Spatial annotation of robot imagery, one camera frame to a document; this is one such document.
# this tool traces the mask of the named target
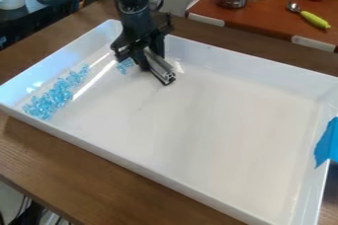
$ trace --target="white plastic tray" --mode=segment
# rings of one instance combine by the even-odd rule
[[[316,224],[329,162],[313,149],[336,115],[335,77],[169,36],[177,81],[116,69],[107,21],[0,87],[0,109],[248,224]],[[22,106],[87,63],[51,120]]]

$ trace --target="yellow spoon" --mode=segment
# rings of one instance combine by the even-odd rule
[[[314,26],[326,30],[330,29],[331,26],[326,22],[325,20],[321,19],[320,17],[317,17],[307,11],[302,11],[300,9],[300,6],[296,2],[289,2],[287,4],[287,9],[294,13],[299,13],[301,16],[303,16],[308,22],[313,24]]]

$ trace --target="blue beads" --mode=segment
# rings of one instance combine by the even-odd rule
[[[130,68],[133,66],[133,61],[132,59],[129,57],[127,59],[125,59],[124,61],[122,61],[121,63],[119,63],[117,65],[117,70],[121,73],[126,75],[127,74],[127,68]]]
[[[23,111],[43,120],[51,119],[57,109],[64,107],[72,99],[73,94],[69,90],[79,86],[88,71],[89,65],[84,65],[78,73],[70,71],[65,79],[58,78],[52,88],[40,98],[33,96],[31,103],[23,106]]]

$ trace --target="light blue cloth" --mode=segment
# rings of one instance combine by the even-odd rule
[[[338,162],[338,117],[334,117],[314,149],[316,167],[327,159]]]

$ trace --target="wooden table surface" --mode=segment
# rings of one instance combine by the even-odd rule
[[[286,4],[296,1],[302,10],[311,12],[328,21],[332,29],[320,30],[302,19],[300,15],[287,11]],[[255,32],[270,37],[292,40],[293,36],[310,38],[338,45],[338,0],[248,0],[242,9],[224,9],[214,0],[200,0],[189,14],[225,21],[225,26]]]
[[[100,0],[0,52],[0,84],[116,18]],[[270,37],[174,18],[176,36],[338,76],[338,57]],[[242,224],[180,193],[0,112],[0,180],[75,224]],[[320,225],[338,224],[338,170],[329,174]]]

